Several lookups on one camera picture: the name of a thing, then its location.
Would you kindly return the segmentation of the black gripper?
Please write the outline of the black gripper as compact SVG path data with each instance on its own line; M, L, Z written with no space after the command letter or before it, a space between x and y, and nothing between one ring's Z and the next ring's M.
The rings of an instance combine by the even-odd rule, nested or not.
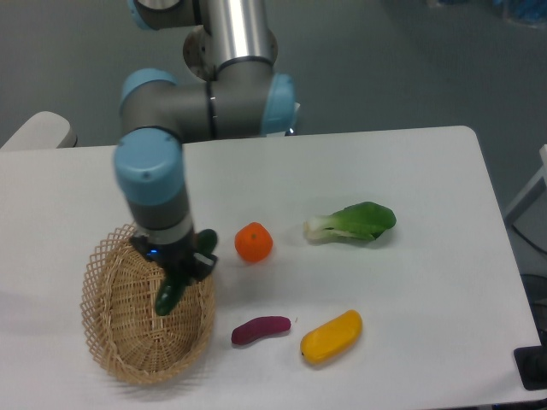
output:
M218 258L197 252L196 235L191 228L173 243L152 243L145 235L133 235L129 243L147 261L156 263L164 272L164 284L171 288L185 288L204 281L215 269Z

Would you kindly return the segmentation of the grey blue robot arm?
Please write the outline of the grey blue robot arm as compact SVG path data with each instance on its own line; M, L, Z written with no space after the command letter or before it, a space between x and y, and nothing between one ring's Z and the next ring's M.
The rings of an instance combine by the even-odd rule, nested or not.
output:
M114 157L138 229L133 245L164 270L169 285L187 286L209 276L216 259L196 244L184 145L288 131L296 120L295 88L290 76L274 71L261 1L131 1L128 8L143 29L203 29L204 82L179 85L154 68L125 80Z

